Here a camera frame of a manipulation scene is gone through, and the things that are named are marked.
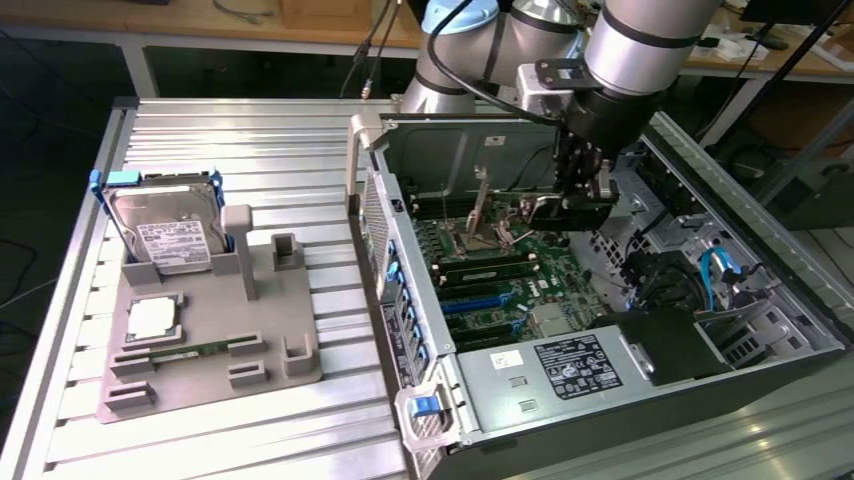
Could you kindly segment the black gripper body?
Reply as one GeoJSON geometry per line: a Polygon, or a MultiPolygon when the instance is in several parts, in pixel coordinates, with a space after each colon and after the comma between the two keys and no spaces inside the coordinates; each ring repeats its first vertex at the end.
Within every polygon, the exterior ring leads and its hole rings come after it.
{"type": "Polygon", "coordinates": [[[603,153],[617,153],[639,138],[664,96],[663,91],[636,96],[607,88],[575,90],[563,125],[603,153]]]}

